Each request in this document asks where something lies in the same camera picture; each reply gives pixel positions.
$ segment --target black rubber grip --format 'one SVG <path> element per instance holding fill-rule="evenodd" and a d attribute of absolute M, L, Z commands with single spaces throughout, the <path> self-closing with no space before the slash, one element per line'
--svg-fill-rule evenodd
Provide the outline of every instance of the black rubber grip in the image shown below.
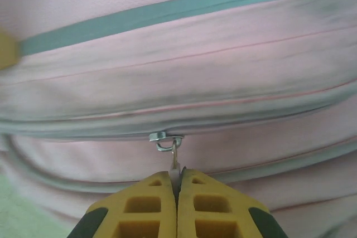
<path fill-rule="evenodd" d="M 101 207 L 85 214 L 67 238 L 93 238 L 107 213 L 108 209 Z"/>
<path fill-rule="evenodd" d="M 288 238 L 271 214 L 256 207 L 251 207 L 249 213 L 263 238 Z"/>

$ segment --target yellow object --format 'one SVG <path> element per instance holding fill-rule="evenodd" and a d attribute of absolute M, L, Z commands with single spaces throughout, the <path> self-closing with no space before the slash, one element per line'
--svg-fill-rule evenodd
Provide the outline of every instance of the yellow object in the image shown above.
<path fill-rule="evenodd" d="M 0 29 L 0 69 L 18 62 L 18 47 L 14 38 Z"/>
<path fill-rule="evenodd" d="M 177 238 L 262 238 L 249 208 L 269 210 L 249 196 L 186 169 L 178 199 Z"/>
<path fill-rule="evenodd" d="M 94 203 L 86 213 L 102 207 L 108 213 L 93 238 L 176 237 L 176 204 L 166 171 Z"/>

